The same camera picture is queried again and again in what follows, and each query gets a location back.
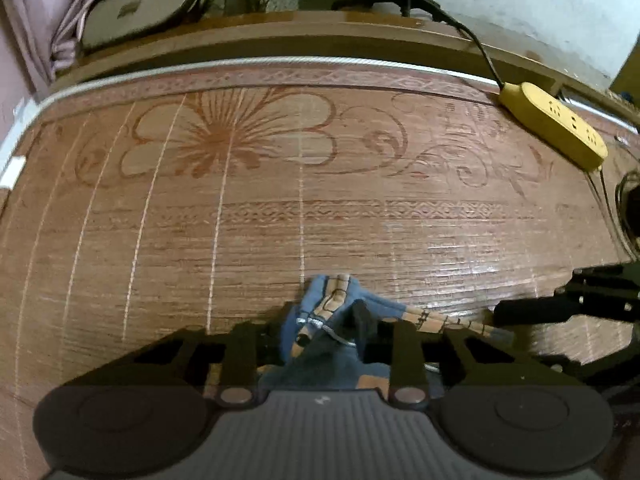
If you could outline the grey quilted handbag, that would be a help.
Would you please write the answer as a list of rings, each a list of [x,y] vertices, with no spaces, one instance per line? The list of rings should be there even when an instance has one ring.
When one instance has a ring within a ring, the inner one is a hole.
[[[96,0],[79,40],[86,53],[188,21],[199,20],[213,0]]]

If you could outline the yellow power strip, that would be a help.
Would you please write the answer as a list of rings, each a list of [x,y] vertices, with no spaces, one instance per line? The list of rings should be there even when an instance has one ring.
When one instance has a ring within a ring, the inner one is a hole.
[[[602,136],[585,119],[536,84],[508,84],[501,104],[526,128],[582,170],[598,170],[608,157]]]

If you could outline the white paper tag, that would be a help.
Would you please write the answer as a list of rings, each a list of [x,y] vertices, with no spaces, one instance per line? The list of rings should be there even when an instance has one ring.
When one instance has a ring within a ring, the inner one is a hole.
[[[26,157],[24,155],[12,156],[2,172],[0,188],[2,190],[13,190],[17,180],[21,177],[25,165]]]

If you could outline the blue patterned child pants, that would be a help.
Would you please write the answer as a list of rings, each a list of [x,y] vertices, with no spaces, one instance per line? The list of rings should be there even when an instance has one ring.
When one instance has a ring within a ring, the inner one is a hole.
[[[354,304],[366,307],[367,321],[406,321],[421,333],[439,334],[460,325],[491,342],[510,346],[514,333],[478,321],[444,315],[426,307],[407,306],[375,295],[349,274],[317,275],[307,282],[302,299],[288,309],[280,329],[281,365],[268,365],[258,380],[262,390],[388,390],[390,367],[364,364],[357,336],[362,323]]]

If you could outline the wooden bed frame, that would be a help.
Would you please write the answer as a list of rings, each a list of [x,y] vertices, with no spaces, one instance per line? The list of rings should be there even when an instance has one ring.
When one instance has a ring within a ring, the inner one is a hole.
[[[138,96],[303,84],[498,101],[480,52],[442,24],[360,12],[277,12],[214,18],[89,54],[52,84],[42,117]]]

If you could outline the pink curtain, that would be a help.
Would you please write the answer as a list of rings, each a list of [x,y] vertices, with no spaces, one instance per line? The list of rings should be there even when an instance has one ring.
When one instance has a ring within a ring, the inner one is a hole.
[[[56,74],[75,63],[95,1],[1,0],[35,92],[46,92]]]

